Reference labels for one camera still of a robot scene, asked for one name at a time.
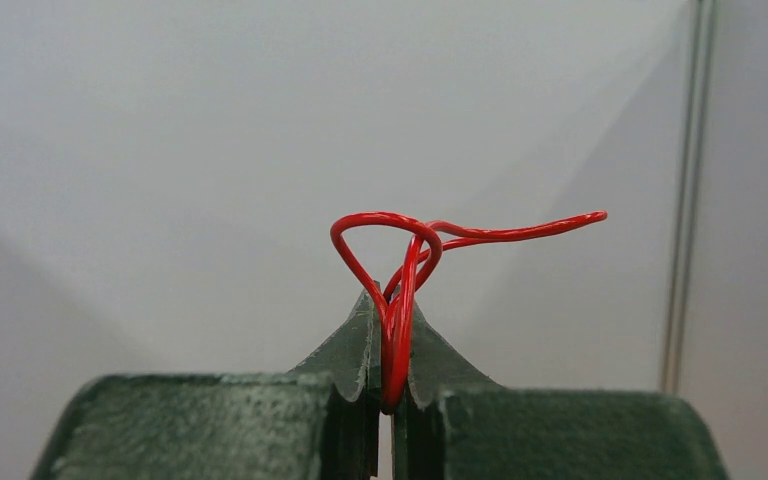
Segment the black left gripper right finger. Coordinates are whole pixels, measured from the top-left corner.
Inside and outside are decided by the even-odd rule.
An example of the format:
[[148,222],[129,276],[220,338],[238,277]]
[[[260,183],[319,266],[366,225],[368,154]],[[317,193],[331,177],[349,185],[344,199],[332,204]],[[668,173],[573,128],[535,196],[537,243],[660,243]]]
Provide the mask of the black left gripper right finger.
[[451,422],[446,400],[472,390],[504,387],[481,372],[413,308],[404,392],[391,416],[395,479],[443,479]]

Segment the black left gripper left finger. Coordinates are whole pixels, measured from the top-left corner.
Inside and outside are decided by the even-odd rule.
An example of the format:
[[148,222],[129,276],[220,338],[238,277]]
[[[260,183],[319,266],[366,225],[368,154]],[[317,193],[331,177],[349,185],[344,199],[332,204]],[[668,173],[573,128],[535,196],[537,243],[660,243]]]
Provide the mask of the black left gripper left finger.
[[321,479],[378,474],[380,336],[375,305],[362,291],[347,320],[290,370],[326,375],[332,384],[320,441]]

